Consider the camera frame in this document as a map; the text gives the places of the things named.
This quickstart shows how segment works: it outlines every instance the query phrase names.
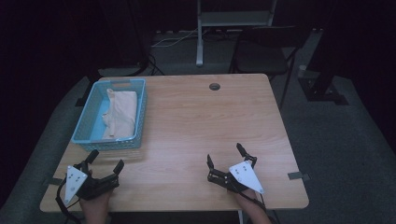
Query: black chair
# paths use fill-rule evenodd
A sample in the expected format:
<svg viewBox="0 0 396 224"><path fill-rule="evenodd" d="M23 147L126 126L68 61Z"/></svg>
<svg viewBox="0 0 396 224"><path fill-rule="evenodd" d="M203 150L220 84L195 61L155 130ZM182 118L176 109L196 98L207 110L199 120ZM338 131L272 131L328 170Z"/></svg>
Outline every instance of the black chair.
<svg viewBox="0 0 396 224"><path fill-rule="evenodd" d="M287 73L279 109L285 100L295 54L311 29L300 26L249 27L241 32L233 50L229 73L264 73L270 77ZM288 56L284 49L292 48Z"/></svg>

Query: towel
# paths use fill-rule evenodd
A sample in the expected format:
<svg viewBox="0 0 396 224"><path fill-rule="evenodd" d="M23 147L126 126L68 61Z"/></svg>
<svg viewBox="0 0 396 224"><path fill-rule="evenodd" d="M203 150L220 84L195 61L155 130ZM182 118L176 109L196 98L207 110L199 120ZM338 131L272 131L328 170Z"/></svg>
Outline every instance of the towel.
<svg viewBox="0 0 396 224"><path fill-rule="evenodd" d="M134 135L137 94L135 91L107 89L110 107L102 115L106 125L103 139L130 137Z"/></svg>

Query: person's hand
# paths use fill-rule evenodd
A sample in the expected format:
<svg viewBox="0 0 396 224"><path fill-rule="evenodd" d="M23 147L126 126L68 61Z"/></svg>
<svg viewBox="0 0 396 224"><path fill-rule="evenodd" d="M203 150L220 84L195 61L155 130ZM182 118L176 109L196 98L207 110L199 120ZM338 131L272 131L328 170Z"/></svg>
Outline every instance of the person's hand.
<svg viewBox="0 0 396 224"><path fill-rule="evenodd" d="M105 224L108 213L108 201L113 189L89 201L80 199L79 205L87 224Z"/></svg>
<svg viewBox="0 0 396 224"><path fill-rule="evenodd" d="M242 193L251 199L257 199L256 192L254 192L253 189L246 189L242 191ZM254 224L271 224L268 216L257 204L249 201L237 193L234 194L234 197L236 202L239 204L239 206L241 206L242 210L244 210L249 215L251 221Z"/></svg>

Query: table top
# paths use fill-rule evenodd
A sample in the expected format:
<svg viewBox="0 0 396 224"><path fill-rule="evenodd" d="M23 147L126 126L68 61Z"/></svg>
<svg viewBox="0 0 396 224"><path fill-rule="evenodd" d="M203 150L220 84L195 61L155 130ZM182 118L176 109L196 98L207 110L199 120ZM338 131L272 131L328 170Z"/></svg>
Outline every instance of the table top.
<svg viewBox="0 0 396 224"><path fill-rule="evenodd" d="M117 79L129 77L106 77ZM305 208L309 200L289 138L266 75L194 75L145 77L148 102L139 149L101 151L90 169L94 178L111 175L120 159L125 166L109 209L127 211L228 211L240 207L226 189L207 181L206 156L224 172L243 160L236 143L258 157L255 173L269 209ZM209 89L220 84L218 91ZM70 143L54 174L89 152ZM49 185L40 204L59 212L57 186ZM79 205L69 209L80 210Z"/></svg>

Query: blue basket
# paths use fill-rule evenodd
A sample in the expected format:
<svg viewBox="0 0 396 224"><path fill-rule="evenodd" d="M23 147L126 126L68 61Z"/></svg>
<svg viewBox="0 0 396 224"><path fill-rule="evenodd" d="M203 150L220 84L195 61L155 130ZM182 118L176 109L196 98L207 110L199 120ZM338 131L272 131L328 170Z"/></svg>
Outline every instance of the blue basket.
<svg viewBox="0 0 396 224"><path fill-rule="evenodd" d="M103 122L104 114L110 101L107 89L113 91L135 91L137 94L136 123L134 135L115 139L102 139L106 129ZM93 84L87 103L79 117L73 133L72 142L79 144L88 151L139 148L141 146L143 124L146 111L146 80L143 78L124 79L117 81L97 81Z"/></svg>

